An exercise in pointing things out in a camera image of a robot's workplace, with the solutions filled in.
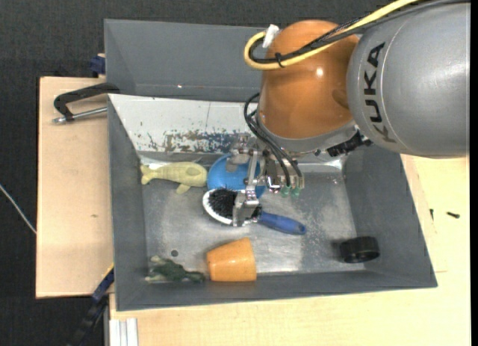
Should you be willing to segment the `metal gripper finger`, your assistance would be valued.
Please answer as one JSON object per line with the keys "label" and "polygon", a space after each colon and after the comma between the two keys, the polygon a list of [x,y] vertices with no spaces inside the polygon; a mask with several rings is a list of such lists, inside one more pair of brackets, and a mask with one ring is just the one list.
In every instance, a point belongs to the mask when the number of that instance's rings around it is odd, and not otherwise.
{"label": "metal gripper finger", "polygon": [[247,185],[238,191],[232,211],[232,225],[240,227],[252,222],[254,213],[259,208],[260,202],[257,197],[255,186]]}
{"label": "metal gripper finger", "polygon": [[229,157],[226,160],[226,170],[230,173],[235,172],[239,166],[248,165],[250,160],[251,138],[237,138],[230,150]]}

